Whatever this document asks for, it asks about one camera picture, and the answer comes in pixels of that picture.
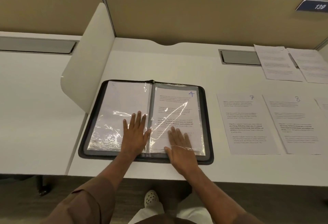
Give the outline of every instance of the desk leg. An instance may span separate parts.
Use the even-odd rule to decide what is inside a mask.
[[[43,176],[36,175],[36,188],[39,192],[39,196],[43,197],[51,191],[50,185],[43,185]]]

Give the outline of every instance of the blue sign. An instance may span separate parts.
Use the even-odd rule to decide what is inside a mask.
[[[296,11],[328,12],[328,1],[303,0]]]

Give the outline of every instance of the paper document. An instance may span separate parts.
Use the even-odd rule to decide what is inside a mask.
[[[196,91],[156,88],[150,153],[164,153],[164,147],[170,147],[168,131],[172,126],[188,134],[196,155],[205,155]]]
[[[279,154],[259,98],[262,96],[217,94],[231,154]]]
[[[141,111],[147,123],[151,89],[148,83],[109,82],[88,150],[120,151],[123,119],[129,124],[131,115]]]
[[[307,82],[328,83],[328,63],[316,50],[288,48]]]
[[[297,95],[264,95],[281,140],[289,154],[321,154],[323,142],[311,102]]]
[[[254,45],[254,48],[267,79],[304,81],[302,73],[296,69],[285,47]]]
[[[328,98],[325,97],[317,97],[315,98],[316,102],[318,103],[321,111],[328,119]]]

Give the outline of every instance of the hand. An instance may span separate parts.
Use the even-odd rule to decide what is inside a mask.
[[[191,148],[188,134],[184,134],[184,137],[180,130],[174,127],[171,131],[168,131],[171,149],[164,147],[170,162],[173,167],[185,178],[190,173],[198,170],[198,164],[194,151]]]
[[[131,155],[133,159],[143,151],[151,132],[151,129],[149,129],[144,134],[145,114],[141,118],[141,112],[138,111],[137,119],[135,121],[134,119],[135,114],[132,114],[129,128],[126,120],[123,120],[123,140],[121,146],[121,153]]]

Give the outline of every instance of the finger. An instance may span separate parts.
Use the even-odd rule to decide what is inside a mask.
[[[188,148],[192,148],[191,147],[191,143],[190,143],[190,139],[187,133],[185,133],[185,141],[186,141],[186,147]]]
[[[138,111],[137,119],[134,123],[134,128],[138,129],[140,127],[140,120],[141,120],[141,111]]]
[[[186,141],[184,140],[184,137],[179,128],[176,129],[176,133],[178,134],[179,140],[181,141],[183,146],[186,147]]]
[[[172,136],[172,132],[171,132],[171,131],[168,131],[167,133],[168,133],[168,135],[169,135],[170,145],[171,145],[171,146],[176,145],[176,144],[175,144],[175,141],[174,141],[174,138],[173,138],[173,136]]]
[[[123,133],[128,130],[128,124],[126,123],[126,119],[123,120]]]
[[[144,130],[144,128],[145,128],[145,124],[146,124],[146,115],[144,114],[143,116],[142,116],[142,119],[141,119],[141,123],[140,123],[140,129],[141,130]]]
[[[135,119],[135,113],[132,114],[129,129],[132,129],[134,127],[134,119]]]
[[[172,150],[168,147],[164,147],[166,154],[169,156],[170,162],[172,162]]]
[[[149,140],[149,136],[150,136],[150,133],[152,132],[151,129],[148,129],[147,131],[145,131],[144,133],[144,136],[143,136],[143,141],[144,141],[144,144],[146,145],[146,143],[148,142]]]
[[[174,138],[175,144],[176,144],[177,146],[181,146],[182,143],[181,143],[181,141],[179,140],[179,136],[178,136],[178,134],[176,133],[174,127],[171,127],[171,132],[172,132],[172,136],[173,136],[173,138]]]

